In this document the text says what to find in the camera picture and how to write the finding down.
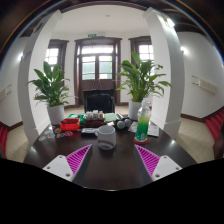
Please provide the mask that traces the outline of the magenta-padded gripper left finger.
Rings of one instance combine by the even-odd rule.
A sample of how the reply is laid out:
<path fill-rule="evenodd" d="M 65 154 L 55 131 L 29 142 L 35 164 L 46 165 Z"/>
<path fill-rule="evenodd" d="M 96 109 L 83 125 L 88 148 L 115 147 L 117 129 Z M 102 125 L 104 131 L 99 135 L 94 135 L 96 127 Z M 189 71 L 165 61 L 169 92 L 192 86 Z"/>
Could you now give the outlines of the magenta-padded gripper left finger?
<path fill-rule="evenodd" d="M 92 154 L 92 145 L 89 144 L 67 156 L 58 155 L 44 167 L 44 170 L 80 185 Z"/>

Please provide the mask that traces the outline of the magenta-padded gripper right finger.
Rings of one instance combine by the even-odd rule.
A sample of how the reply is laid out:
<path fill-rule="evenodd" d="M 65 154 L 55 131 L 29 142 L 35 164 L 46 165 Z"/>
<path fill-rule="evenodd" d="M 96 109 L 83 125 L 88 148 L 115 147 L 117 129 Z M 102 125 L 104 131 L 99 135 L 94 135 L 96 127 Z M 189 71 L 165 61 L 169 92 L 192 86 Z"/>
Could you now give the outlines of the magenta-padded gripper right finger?
<path fill-rule="evenodd" d="M 181 170 L 181 167 L 169 156 L 158 156 L 139 145 L 135 146 L 134 156 L 145 184 L 157 181 Z"/>

